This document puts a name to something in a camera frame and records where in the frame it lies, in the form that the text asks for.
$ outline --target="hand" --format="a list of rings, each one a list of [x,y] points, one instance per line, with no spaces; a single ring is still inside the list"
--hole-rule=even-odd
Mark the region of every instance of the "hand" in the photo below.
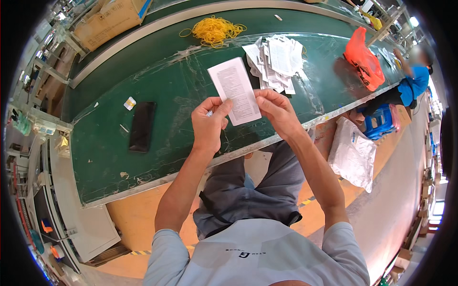
[[[396,56],[396,58],[398,59],[401,59],[402,58],[402,55],[401,55],[401,51],[398,49],[398,48],[394,48],[393,49],[393,54]]]
[[[305,132],[286,96],[271,89],[256,89],[254,93],[261,114],[269,119],[283,140],[288,141]]]
[[[208,97],[191,113],[192,128],[194,129],[195,150],[212,152],[214,155],[221,147],[221,130],[228,125],[225,117],[232,109],[232,101],[224,103],[219,97]],[[213,115],[208,117],[208,111],[212,110]]]

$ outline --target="pile of rubber bands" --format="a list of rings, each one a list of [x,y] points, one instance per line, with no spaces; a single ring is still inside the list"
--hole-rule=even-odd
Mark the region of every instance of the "pile of rubber bands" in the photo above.
[[[184,31],[189,30],[189,34],[182,35]],[[247,28],[242,24],[233,24],[223,18],[216,18],[213,15],[211,18],[205,18],[198,22],[192,29],[184,29],[179,33],[180,37],[187,37],[191,34],[195,38],[201,39],[201,45],[220,49],[224,47],[224,40],[235,38]]]

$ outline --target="white plastic bag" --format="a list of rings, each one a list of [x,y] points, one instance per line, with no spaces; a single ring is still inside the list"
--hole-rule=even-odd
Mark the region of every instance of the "white plastic bag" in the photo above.
[[[376,145],[345,117],[337,120],[333,146],[327,160],[334,173],[370,193]]]

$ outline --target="concrete floor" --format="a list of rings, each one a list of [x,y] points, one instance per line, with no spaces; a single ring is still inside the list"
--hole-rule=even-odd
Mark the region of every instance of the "concrete floor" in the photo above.
[[[376,158],[375,166],[378,176],[374,174],[376,178],[371,194],[363,192],[345,180],[341,182],[348,206],[347,212],[365,256],[372,283],[379,278],[398,251],[415,210],[418,209],[420,184],[425,166],[426,107],[427,103],[423,98],[422,104],[416,110],[419,112],[404,132],[393,133],[385,140],[380,140],[383,143],[377,148],[378,159]],[[333,132],[335,127],[331,122],[322,127],[321,132],[318,131],[317,134],[316,144],[325,158],[329,154]],[[255,183],[258,183],[267,171],[269,157],[269,153],[257,151],[251,159],[245,161],[245,170]],[[207,176],[208,174],[202,179],[200,188],[203,187]],[[128,248],[150,249],[157,204],[167,188],[168,185],[165,185],[107,205],[112,220],[126,234],[122,242]],[[308,185],[304,185],[299,202],[306,200],[310,195],[307,188]],[[191,214],[197,208],[198,202],[199,198],[196,197],[190,215],[180,232],[183,243],[188,246],[191,255],[193,245],[197,242]],[[296,223],[293,228],[321,246],[324,216],[319,205],[313,201],[302,206],[300,211],[304,215],[303,223]],[[94,285],[140,285],[148,258],[149,255],[125,255],[98,267],[97,270],[86,268],[86,277]]]

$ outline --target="smartphone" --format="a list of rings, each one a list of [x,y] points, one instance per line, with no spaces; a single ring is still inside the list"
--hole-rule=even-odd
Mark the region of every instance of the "smartphone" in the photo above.
[[[155,110],[156,103],[153,101],[142,102],[135,107],[131,137],[129,139],[129,150],[143,153],[148,152]]]

